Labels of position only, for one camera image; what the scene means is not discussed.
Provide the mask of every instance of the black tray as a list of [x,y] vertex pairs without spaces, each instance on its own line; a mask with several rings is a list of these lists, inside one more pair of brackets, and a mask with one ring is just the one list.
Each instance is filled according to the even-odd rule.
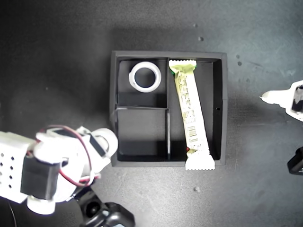
[[[113,51],[110,120],[119,140],[113,166],[184,166],[186,142],[175,80],[168,66],[171,59],[197,61],[194,74],[210,153],[216,165],[225,164],[226,54]],[[153,62],[161,71],[161,83],[150,93],[138,92],[128,80],[133,66],[142,61]]]

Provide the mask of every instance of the black table surface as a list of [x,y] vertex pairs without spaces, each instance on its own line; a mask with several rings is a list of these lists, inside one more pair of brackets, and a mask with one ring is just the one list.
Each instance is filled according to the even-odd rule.
[[[299,0],[3,0],[0,129],[32,138],[51,123],[109,127],[112,50],[225,52],[226,165],[108,166],[93,188],[139,227],[302,227],[303,177],[286,167],[302,123],[259,98],[302,80],[302,10]],[[22,227],[81,221],[74,201],[50,216],[12,207]],[[0,208],[13,226],[5,200]]]

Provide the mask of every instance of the candy bar wrapper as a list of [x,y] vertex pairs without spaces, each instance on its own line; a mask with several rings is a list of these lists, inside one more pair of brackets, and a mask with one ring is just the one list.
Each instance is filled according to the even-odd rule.
[[194,75],[196,61],[170,60],[169,68],[175,74],[175,83],[184,123],[186,144],[189,148],[185,169],[214,169],[214,159],[209,154],[204,119]]

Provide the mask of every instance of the black plastic part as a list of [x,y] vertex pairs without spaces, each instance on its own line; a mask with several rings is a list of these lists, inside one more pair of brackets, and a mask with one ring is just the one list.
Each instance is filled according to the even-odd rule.
[[303,147],[295,152],[295,156],[287,163],[288,171],[294,175],[303,175]]
[[[227,127],[227,57],[225,53],[113,51],[110,120],[118,140],[113,166],[184,166],[186,141],[171,59],[197,61],[194,71],[210,153],[225,164]],[[128,74],[142,61],[156,64],[162,75],[153,92],[141,93]]]
[[101,157],[103,157],[106,152],[104,149],[100,146],[100,144],[96,141],[96,139],[93,137],[93,135],[90,135],[89,142],[93,146],[93,148],[100,154]]
[[44,163],[26,156],[23,161],[21,192],[51,200],[56,192],[60,164]]
[[83,222],[80,227],[134,227],[134,215],[119,204],[102,203],[94,191],[87,187],[74,196],[80,205]]

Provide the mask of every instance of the perforated bracket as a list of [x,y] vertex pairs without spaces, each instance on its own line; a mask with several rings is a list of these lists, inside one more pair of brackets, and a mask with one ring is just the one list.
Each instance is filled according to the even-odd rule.
[[35,141],[11,132],[0,132],[0,196],[22,203],[27,195],[20,192],[23,159]]

